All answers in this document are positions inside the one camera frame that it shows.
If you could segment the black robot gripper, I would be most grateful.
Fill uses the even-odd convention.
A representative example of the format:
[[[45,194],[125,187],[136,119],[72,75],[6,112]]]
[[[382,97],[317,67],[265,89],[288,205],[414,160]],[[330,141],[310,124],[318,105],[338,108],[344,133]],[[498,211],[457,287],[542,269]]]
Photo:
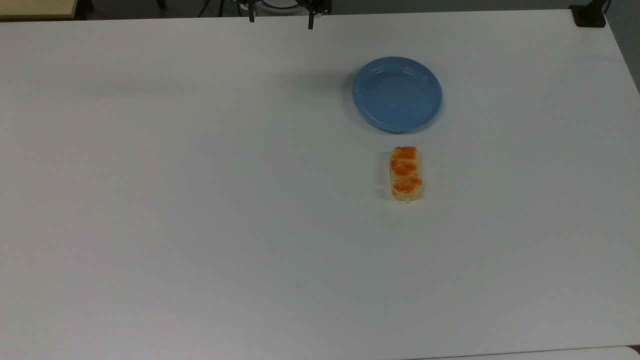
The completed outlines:
[[[255,23],[257,10],[268,14],[299,14],[306,11],[309,13],[309,30],[314,28],[315,15],[332,13],[331,0],[239,0],[238,4],[248,11],[250,23]]]

